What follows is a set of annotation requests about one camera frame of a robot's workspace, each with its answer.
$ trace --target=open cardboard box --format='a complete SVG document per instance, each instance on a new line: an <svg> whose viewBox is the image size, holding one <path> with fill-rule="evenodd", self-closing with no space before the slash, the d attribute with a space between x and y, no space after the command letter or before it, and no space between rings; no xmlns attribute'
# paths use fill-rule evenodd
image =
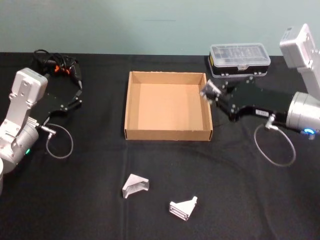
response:
<svg viewBox="0 0 320 240"><path fill-rule="evenodd" d="M199 94L206 82L204 73L131 71L125 138L210 141L210 105Z"/></svg>

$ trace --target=white label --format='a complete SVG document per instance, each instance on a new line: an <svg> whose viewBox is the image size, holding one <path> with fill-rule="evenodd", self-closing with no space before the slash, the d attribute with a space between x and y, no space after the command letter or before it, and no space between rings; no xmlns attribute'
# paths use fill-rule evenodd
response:
<svg viewBox="0 0 320 240"><path fill-rule="evenodd" d="M269 112L258 110L258 109L255 110L255 114L263 116L263 117L269 117Z"/></svg>

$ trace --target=black fabric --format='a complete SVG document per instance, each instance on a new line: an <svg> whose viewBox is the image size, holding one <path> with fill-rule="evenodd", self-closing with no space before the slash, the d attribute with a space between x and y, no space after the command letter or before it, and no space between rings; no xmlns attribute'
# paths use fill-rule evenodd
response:
<svg viewBox="0 0 320 240"><path fill-rule="evenodd" d="M4 177L0 197L1 240L272 240L320 239L320 140L285 131L297 161L278 168L258 152L253 133L262 119L232 123L212 107L210 142L126 141L125 102L129 71L205 72L204 56L79 54L83 106L55 119L74 138L69 159L45 151L42 134L17 168ZM31 55L0 54L0 116L5 117L16 71ZM272 57L261 87L306 91L296 70ZM48 89L68 99L66 78ZM61 136L68 151L68 139ZM290 146L278 134L259 132L275 161L289 161ZM130 173L148 178L150 189L122 198ZM198 197L187 222L169 213L169 202Z"/></svg>

